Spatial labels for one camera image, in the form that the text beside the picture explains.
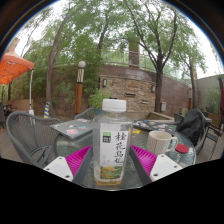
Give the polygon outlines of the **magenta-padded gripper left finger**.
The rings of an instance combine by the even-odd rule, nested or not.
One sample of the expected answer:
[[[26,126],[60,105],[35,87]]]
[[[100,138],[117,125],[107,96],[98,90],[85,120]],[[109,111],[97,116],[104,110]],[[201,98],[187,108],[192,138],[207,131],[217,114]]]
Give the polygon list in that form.
[[[67,157],[58,156],[44,170],[81,186],[92,155],[89,145]]]

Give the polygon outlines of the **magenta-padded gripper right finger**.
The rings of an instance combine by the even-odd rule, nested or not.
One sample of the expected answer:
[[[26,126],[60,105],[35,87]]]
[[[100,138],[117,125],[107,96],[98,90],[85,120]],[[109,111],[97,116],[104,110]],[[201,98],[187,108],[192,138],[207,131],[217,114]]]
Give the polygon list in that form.
[[[180,165],[165,154],[156,156],[135,145],[130,146],[129,154],[143,185],[147,185],[182,169]]]

